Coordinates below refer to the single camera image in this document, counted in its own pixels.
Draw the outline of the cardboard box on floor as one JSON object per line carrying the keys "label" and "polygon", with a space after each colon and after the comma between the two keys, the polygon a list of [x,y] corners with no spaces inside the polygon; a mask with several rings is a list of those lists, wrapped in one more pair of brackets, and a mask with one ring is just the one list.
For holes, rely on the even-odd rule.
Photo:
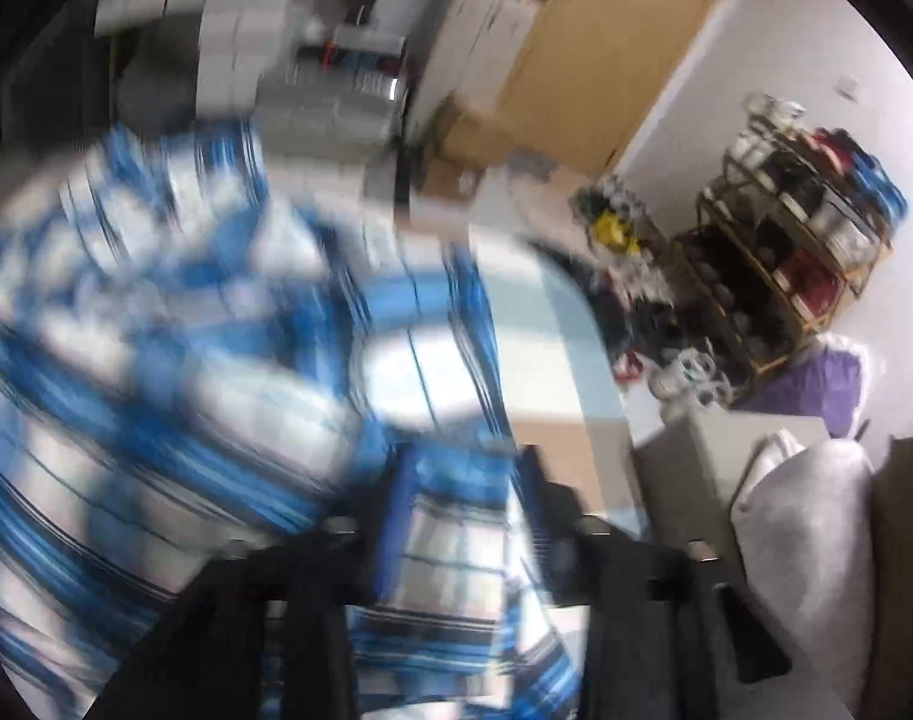
{"label": "cardboard box on floor", "polygon": [[450,94],[422,140],[416,188],[431,199],[473,203],[486,172],[502,166],[512,148],[510,133],[495,117]]}

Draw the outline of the blue white plaid shirt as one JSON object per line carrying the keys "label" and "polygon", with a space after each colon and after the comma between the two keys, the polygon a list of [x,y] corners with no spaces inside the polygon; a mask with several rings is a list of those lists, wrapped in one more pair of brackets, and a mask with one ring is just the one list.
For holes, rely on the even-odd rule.
{"label": "blue white plaid shirt", "polygon": [[211,557],[416,470],[390,589],[346,614],[374,718],[570,718],[510,422],[559,369],[539,260],[269,185],[237,121],[97,140],[0,216],[0,667],[79,718]]}

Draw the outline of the white drawer desk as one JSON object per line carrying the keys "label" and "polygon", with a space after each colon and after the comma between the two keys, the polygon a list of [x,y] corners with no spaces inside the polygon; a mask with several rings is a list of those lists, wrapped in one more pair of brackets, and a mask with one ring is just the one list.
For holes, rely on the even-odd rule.
{"label": "white drawer desk", "polygon": [[283,57],[296,29],[299,0],[97,0],[94,34],[196,20],[196,114],[248,114],[256,88]]}

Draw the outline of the wooden door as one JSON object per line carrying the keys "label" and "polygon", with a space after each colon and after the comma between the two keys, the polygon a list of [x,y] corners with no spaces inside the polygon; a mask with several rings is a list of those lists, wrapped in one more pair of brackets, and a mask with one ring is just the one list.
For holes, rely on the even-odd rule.
{"label": "wooden door", "polygon": [[497,99],[521,148],[585,174],[616,163],[715,0],[544,0]]}

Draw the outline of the black red box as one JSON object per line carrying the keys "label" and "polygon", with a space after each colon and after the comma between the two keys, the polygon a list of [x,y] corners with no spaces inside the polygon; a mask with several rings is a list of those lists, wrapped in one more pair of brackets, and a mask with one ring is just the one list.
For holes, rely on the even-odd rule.
{"label": "black red box", "polygon": [[408,76],[408,41],[393,32],[370,26],[336,26],[323,46],[322,65],[325,68],[351,71],[372,71],[386,78]]}

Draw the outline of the shoes on floor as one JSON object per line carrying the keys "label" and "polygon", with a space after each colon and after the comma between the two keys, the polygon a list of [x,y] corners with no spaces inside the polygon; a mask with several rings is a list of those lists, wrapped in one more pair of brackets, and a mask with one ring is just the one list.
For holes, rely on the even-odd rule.
{"label": "shoes on floor", "polygon": [[584,185],[569,200],[573,219],[582,224],[590,247],[617,257],[644,255],[647,211],[616,174]]}

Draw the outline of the grey pillow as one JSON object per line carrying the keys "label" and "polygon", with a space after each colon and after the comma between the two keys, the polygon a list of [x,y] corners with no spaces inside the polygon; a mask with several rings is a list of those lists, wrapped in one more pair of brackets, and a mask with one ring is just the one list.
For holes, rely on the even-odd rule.
{"label": "grey pillow", "polygon": [[849,439],[766,437],[730,509],[747,585],[854,712],[875,633],[873,470]]}

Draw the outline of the wooden shoe rack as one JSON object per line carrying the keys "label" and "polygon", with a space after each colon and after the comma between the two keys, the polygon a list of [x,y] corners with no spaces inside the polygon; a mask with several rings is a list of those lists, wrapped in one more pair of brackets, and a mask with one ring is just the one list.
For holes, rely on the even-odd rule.
{"label": "wooden shoe rack", "polygon": [[809,128],[797,103],[758,94],[696,197],[671,254],[708,305],[717,364],[746,394],[858,301],[893,253],[909,205],[843,128]]}

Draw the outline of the checked bed sheet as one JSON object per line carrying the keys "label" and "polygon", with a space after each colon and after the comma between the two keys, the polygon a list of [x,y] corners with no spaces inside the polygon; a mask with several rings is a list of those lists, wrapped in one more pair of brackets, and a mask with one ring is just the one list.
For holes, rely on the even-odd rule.
{"label": "checked bed sheet", "polygon": [[473,227],[512,436],[585,509],[642,538],[648,527],[629,421],[590,304],[561,266],[520,239]]}

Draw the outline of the silver aluminium suitcase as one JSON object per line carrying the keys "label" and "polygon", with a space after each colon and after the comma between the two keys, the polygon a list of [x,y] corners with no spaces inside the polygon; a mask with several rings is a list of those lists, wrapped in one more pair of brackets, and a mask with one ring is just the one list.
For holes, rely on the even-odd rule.
{"label": "silver aluminium suitcase", "polygon": [[406,76],[294,64],[263,76],[253,117],[268,153],[373,163],[397,144],[408,93]]}

